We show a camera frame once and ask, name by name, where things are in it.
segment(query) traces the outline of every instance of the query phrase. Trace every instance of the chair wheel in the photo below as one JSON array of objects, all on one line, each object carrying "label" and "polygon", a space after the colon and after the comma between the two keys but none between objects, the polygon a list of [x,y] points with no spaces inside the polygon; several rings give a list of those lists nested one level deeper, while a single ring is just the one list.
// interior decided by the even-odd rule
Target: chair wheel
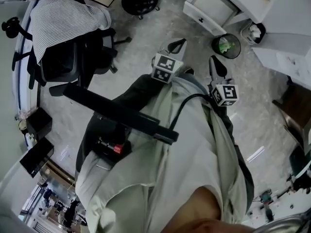
[{"label": "chair wheel", "polygon": [[133,39],[132,39],[131,37],[127,37],[127,38],[125,39],[125,41],[126,41],[127,43],[130,43],[132,40],[133,40]]},{"label": "chair wheel", "polygon": [[109,71],[110,68],[105,67],[105,68],[97,68],[94,72],[94,74],[102,75],[105,74]]},{"label": "chair wheel", "polygon": [[110,71],[114,74],[114,73],[116,73],[118,71],[118,69],[116,67],[114,67],[114,66],[111,66],[110,67]]},{"label": "chair wheel", "polygon": [[63,92],[66,89],[67,84],[60,84],[56,86],[52,86],[49,88],[50,95],[52,97],[61,97],[63,96]]},{"label": "chair wheel", "polygon": [[153,57],[151,60],[151,67],[152,68],[154,68],[154,66],[155,66],[155,60],[156,60],[156,57]]},{"label": "chair wheel", "polygon": [[5,31],[7,37],[13,39],[17,37],[19,33],[18,26],[19,26],[18,18],[13,17],[9,19],[7,22],[3,22],[1,28],[3,31]]}]

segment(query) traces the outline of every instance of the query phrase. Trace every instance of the shoe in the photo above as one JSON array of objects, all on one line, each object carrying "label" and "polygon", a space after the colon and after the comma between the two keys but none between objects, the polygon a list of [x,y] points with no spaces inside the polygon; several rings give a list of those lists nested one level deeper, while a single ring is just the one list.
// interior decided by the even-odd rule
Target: shoe
[{"label": "shoe", "polygon": [[188,68],[185,73],[194,75],[194,70],[192,68]]}]

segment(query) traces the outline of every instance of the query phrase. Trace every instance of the striped cloth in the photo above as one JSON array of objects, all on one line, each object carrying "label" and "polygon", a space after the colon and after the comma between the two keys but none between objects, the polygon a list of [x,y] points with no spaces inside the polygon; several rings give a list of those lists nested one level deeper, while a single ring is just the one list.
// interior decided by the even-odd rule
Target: striped cloth
[{"label": "striped cloth", "polygon": [[41,0],[31,12],[34,52],[37,63],[46,48],[97,29],[110,28],[107,10],[74,0]]}]

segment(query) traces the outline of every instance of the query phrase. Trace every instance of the round black stool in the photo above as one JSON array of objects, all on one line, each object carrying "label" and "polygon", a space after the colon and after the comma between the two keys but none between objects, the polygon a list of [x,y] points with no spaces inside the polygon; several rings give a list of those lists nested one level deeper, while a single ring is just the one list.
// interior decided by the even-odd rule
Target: round black stool
[{"label": "round black stool", "polygon": [[143,19],[144,14],[151,12],[152,10],[159,11],[157,7],[159,0],[122,0],[123,9],[134,16],[138,16],[139,19]]}]

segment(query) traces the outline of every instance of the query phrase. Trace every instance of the black cable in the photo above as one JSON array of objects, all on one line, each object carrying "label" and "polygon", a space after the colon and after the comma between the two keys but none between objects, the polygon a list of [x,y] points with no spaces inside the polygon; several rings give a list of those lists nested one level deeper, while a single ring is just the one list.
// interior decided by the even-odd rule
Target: black cable
[{"label": "black cable", "polygon": [[183,102],[181,103],[181,105],[180,105],[180,107],[179,107],[179,109],[178,109],[178,111],[177,111],[177,114],[176,114],[174,120],[172,121],[172,123],[171,123],[171,125],[170,125],[170,128],[169,128],[170,130],[174,130],[175,125],[176,125],[176,123],[177,123],[177,120],[178,120],[178,118],[179,118],[179,116],[180,116],[180,113],[181,113],[181,111],[183,110],[183,108],[184,108],[184,106],[186,105],[186,103],[187,103],[190,99],[192,99],[192,98],[197,98],[197,97],[202,97],[202,98],[204,98],[204,99],[205,99],[207,102],[209,102],[209,103],[212,105],[212,107],[213,107],[213,105],[214,105],[214,100],[213,100],[209,95],[204,95],[204,94],[199,94],[199,93],[190,95],[190,96],[187,97],[185,100],[183,100]]}]

